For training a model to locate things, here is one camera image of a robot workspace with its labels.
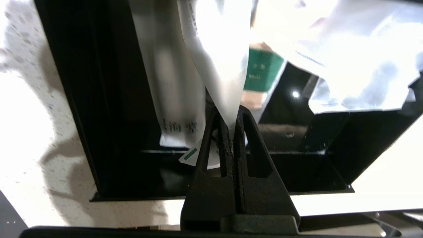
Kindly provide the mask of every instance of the translucent plastic bag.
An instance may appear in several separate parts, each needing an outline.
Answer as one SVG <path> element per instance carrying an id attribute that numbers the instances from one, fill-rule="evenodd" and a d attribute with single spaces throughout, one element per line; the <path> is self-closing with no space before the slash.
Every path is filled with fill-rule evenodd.
<path id="1" fill-rule="evenodd" d="M 190 148 L 203 137 L 205 88 L 185 46 L 173 0 L 130 0 L 162 135 L 160 145 Z"/>
<path id="2" fill-rule="evenodd" d="M 292 27 L 264 35 L 292 64 L 320 76 L 309 101 L 311 110 L 400 109 L 408 86 L 423 69 L 422 6 L 386 0 L 296 2 L 303 4 L 291 1 L 283 9 L 291 10 L 292 18 L 284 18 L 281 25 Z M 306 24 L 299 22 L 301 13 L 313 9 Z"/>
<path id="3" fill-rule="evenodd" d="M 247 73 L 251 0 L 178 0 L 195 66 L 233 137 Z"/>

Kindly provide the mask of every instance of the black clamp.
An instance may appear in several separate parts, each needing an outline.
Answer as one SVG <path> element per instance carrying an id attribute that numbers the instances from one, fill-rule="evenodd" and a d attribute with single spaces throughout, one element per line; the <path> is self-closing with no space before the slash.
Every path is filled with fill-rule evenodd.
<path id="1" fill-rule="evenodd" d="M 218 131 L 220 177 L 206 172 L 214 130 Z M 231 150 L 228 128 L 213 108 L 182 208 L 181 230 L 297 234 L 299 222 L 251 112 L 239 107 Z"/>

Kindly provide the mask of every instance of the speckled countertop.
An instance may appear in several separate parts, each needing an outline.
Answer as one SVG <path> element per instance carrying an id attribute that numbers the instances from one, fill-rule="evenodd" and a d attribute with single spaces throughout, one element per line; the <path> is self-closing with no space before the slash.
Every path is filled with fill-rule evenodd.
<path id="1" fill-rule="evenodd" d="M 178 224 L 183 200 L 88 201 L 94 180 L 34 3 L 0 1 L 0 32 L 0 190 L 26 224 Z M 420 118 L 353 183 L 355 194 L 293 196 L 300 215 L 423 208 L 422 132 Z"/>

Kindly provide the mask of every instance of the white paper packet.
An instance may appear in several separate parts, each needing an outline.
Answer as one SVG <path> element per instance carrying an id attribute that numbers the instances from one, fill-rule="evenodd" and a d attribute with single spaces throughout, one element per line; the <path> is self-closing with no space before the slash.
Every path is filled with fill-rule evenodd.
<path id="1" fill-rule="evenodd" d="M 206 126 L 205 88 L 182 36 L 173 0 L 130 0 L 162 134 L 160 145 L 190 148 Z"/>

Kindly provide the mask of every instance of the paper tag with green stripe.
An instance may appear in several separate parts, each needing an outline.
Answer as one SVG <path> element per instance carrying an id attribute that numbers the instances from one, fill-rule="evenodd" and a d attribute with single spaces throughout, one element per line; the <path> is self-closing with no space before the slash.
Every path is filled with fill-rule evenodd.
<path id="1" fill-rule="evenodd" d="M 213 132 L 213 136 L 217 137 L 217 130 Z M 198 154 L 200 153 L 201 139 L 195 144 L 191 149 L 189 149 L 183 156 L 178 160 L 181 163 L 195 166 L 197 163 Z M 215 169 L 220 167 L 220 157 L 219 157 L 219 147 L 215 141 L 212 141 L 210 144 L 209 152 L 209 162 L 207 164 L 207 169 Z"/>

